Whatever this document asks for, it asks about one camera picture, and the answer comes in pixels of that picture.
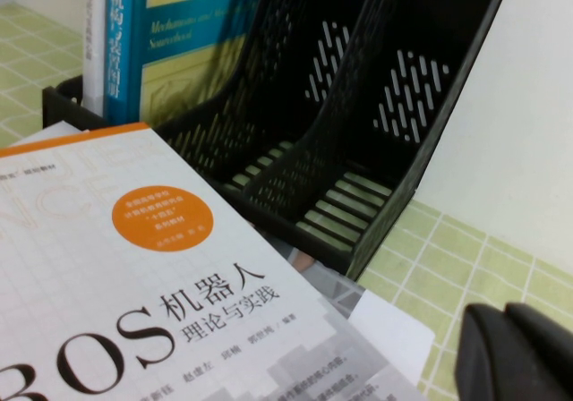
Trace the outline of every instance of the black mesh organizer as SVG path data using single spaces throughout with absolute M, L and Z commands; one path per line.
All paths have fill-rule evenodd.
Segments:
M 229 82 L 156 131 L 244 217 L 358 278 L 414 195 L 500 2 L 261 0 Z M 107 126 L 79 105 L 81 86 L 44 90 L 44 126 Z

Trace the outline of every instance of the black object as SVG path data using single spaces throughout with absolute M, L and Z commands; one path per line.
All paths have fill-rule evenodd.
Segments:
M 500 2 L 261 0 L 229 83 L 156 131 L 255 225 L 358 278 L 414 195 Z M 70 98 L 81 80 L 44 91 L 45 126 L 103 126 Z
M 461 401 L 573 399 L 573 335 L 525 304 L 466 308 L 456 364 Z

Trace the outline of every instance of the book spine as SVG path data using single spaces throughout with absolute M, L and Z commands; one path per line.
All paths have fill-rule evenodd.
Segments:
M 86 0 L 82 104 L 98 116 L 104 111 L 106 9 L 107 0 Z
M 129 122 L 133 0 L 107 0 L 105 118 L 112 125 Z

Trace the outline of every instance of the orange stripe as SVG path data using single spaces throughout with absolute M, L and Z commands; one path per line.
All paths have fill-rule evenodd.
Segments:
M 66 144 L 79 143 L 82 141 L 100 139 L 102 137 L 109 137 L 111 135 L 123 134 L 125 132 L 146 130 L 149 127 L 139 122 L 137 124 L 127 124 L 121 126 L 114 126 L 111 128 L 104 128 L 101 130 L 82 132 L 79 134 L 68 135 L 66 137 L 58 137 L 56 139 L 49 139 L 38 141 L 35 143 L 22 144 L 21 146 L 14 146 L 13 148 L 0 149 L 0 158 L 12 157 L 14 155 L 21 155 L 22 153 L 33 152 L 35 150 L 57 148 Z

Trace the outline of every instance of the book cover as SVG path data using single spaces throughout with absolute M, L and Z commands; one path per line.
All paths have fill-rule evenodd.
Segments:
M 0 152 L 0 398 L 422 399 L 151 129 Z
M 86 0 L 83 30 L 83 99 L 82 105 L 98 116 L 104 114 L 106 77 L 107 0 Z
M 258 0 L 107 0 L 106 116 L 158 124 L 231 73 Z

